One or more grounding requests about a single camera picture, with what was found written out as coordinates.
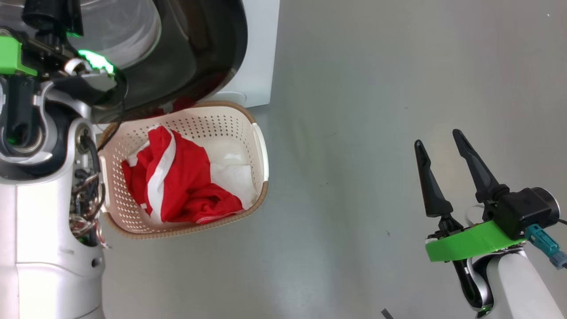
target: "wire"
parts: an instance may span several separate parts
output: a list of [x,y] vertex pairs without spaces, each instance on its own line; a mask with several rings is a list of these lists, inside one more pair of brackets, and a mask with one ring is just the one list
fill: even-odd
[[[83,135],[81,136],[81,143],[85,145],[85,147],[88,149],[88,151],[91,153],[91,157],[92,157],[92,167],[93,167],[93,171],[95,172],[95,174],[100,174],[101,170],[100,170],[100,159],[99,159],[99,155],[98,152],[96,150],[96,145],[95,143],[92,141],[91,137],[88,135]],[[95,215],[102,207],[105,199],[106,199],[106,188],[104,187],[104,183],[100,183],[100,181],[97,179],[95,182],[96,188],[98,188],[99,185],[101,185],[102,187],[100,188],[100,202],[97,204],[96,209],[93,211],[93,213],[89,213],[88,215]]]
[[124,119],[124,113],[126,113],[126,101],[122,100],[122,110],[120,111],[120,116],[118,118],[118,121],[116,121],[116,126],[114,127],[112,133],[108,135],[107,139],[104,140],[102,144],[100,144],[98,148],[98,152],[103,150],[104,147],[107,146],[108,142],[110,142],[110,140],[114,137],[114,135],[116,135],[116,132],[118,132],[120,125],[122,125],[122,120]]
[[110,249],[111,247],[108,246],[108,244],[106,243],[106,238],[104,238],[103,229],[100,226],[100,222],[98,220],[95,222],[95,228],[96,228],[96,238],[99,239],[99,243],[103,246],[103,248]]
[[557,221],[558,223],[562,223],[564,225],[567,225],[567,221],[563,220],[563,219],[559,219],[559,218],[555,218],[550,216],[549,219],[551,219],[552,221]]
[[83,169],[78,169],[75,171],[75,178],[78,178],[82,185],[73,187],[72,194],[78,194],[79,192],[86,189],[88,194],[87,198],[89,198],[89,200],[92,200],[96,196],[96,183],[94,182],[99,178],[99,174],[97,173],[95,175],[92,175],[87,173],[87,171]]
[[77,237],[83,236],[95,225],[94,222],[87,221],[82,216],[75,214],[69,215],[69,223],[71,224],[71,232]]

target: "basket handle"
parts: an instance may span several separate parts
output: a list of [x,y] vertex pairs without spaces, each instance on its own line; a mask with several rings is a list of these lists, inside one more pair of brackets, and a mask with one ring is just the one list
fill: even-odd
[[100,168],[102,171],[104,191],[106,193],[106,196],[104,198],[104,203],[100,209],[103,213],[108,213],[108,207],[110,206],[110,189],[108,188],[108,171],[106,165],[106,158],[104,158],[104,155],[99,155],[99,161],[100,161]]
[[262,155],[262,162],[264,168],[264,182],[268,181],[270,177],[270,165],[268,162],[268,148],[266,147],[266,141],[264,140],[264,134],[262,134],[262,129],[257,123],[252,123],[252,127],[254,128],[254,138],[256,140],[256,145],[261,150]]

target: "washing machine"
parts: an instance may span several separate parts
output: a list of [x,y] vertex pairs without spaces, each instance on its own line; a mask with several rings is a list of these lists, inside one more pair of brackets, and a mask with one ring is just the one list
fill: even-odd
[[[0,0],[0,24],[33,35],[25,0]],[[81,0],[79,50],[104,56],[128,83],[123,120],[158,116],[202,100],[268,104],[279,0]],[[183,103],[172,101],[183,98]],[[93,111],[96,123],[121,108]]]

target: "white stripe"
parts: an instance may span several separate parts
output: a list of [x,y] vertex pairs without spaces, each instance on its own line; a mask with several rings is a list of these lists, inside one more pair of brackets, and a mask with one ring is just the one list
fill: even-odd
[[140,146],[139,149],[137,149],[134,152],[134,154],[131,154],[130,156],[128,156],[126,158],[126,162],[128,163],[128,166],[134,167],[134,166],[138,165],[138,153],[143,151],[148,146],[150,146],[150,141],[145,142],[142,146]]
[[164,181],[166,180],[167,173],[169,173],[171,165],[175,159],[175,137],[170,129],[164,127],[171,135],[171,142],[167,146],[163,156],[159,159],[159,163],[155,168],[155,172],[150,177],[147,183],[147,199],[152,208],[150,219],[156,223],[163,223],[162,221],[162,203],[163,203],[163,189]]

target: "green led light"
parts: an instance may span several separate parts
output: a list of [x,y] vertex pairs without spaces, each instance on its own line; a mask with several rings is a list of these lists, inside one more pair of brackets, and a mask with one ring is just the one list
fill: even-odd
[[67,37],[81,37],[80,35],[67,31]]
[[107,61],[103,56],[96,54],[88,50],[79,50],[79,54],[82,55],[93,68],[102,69],[105,68],[108,73],[114,73],[114,66]]

